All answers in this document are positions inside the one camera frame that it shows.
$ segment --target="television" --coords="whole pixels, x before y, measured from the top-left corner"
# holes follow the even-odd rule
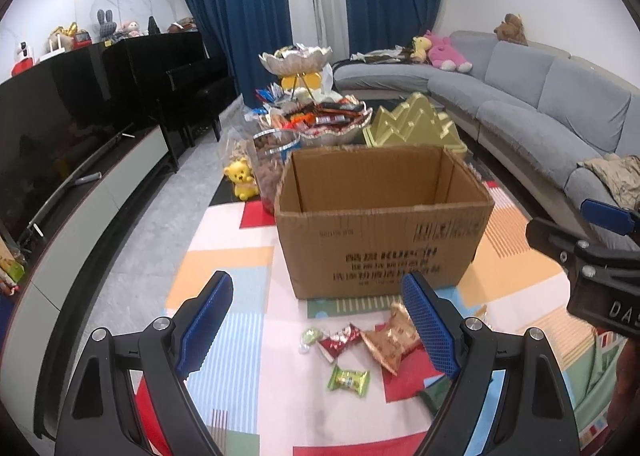
[[[60,54],[0,84],[0,221],[15,240],[129,123],[111,96],[104,50]]]

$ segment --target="gray sofa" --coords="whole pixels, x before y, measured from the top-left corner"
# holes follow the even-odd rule
[[[577,163],[612,152],[640,155],[640,90],[544,44],[519,46],[462,31],[451,40],[474,65],[470,74],[357,63],[335,71],[336,88],[363,100],[430,93],[557,223],[611,248],[638,249],[629,238],[582,219],[578,210],[586,198],[615,203]]]

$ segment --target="human hand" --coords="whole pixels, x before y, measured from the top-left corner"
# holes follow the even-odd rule
[[[618,359],[616,377],[618,381],[607,413],[607,422],[612,430],[616,430],[625,419],[640,389],[640,343],[627,341]]]

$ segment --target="blue textured pad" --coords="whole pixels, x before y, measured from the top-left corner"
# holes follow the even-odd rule
[[[180,359],[175,372],[181,378],[199,371],[213,339],[225,319],[234,296],[231,277],[225,274],[212,290],[180,341]]]
[[[580,213],[592,225],[602,227],[619,235],[632,233],[636,223],[626,210],[612,207],[594,200],[584,200]]]
[[[460,367],[455,358],[453,337],[411,274],[402,277],[402,300],[433,367],[455,379]]]

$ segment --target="yellow bear toy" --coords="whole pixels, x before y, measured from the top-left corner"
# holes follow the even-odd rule
[[[246,201],[260,194],[246,158],[239,159],[226,167],[225,176],[234,183],[234,194],[241,201]]]
[[[414,52],[411,54],[411,60],[418,64],[427,62],[427,51],[431,49],[431,46],[431,41],[427,37],[414,37]]]

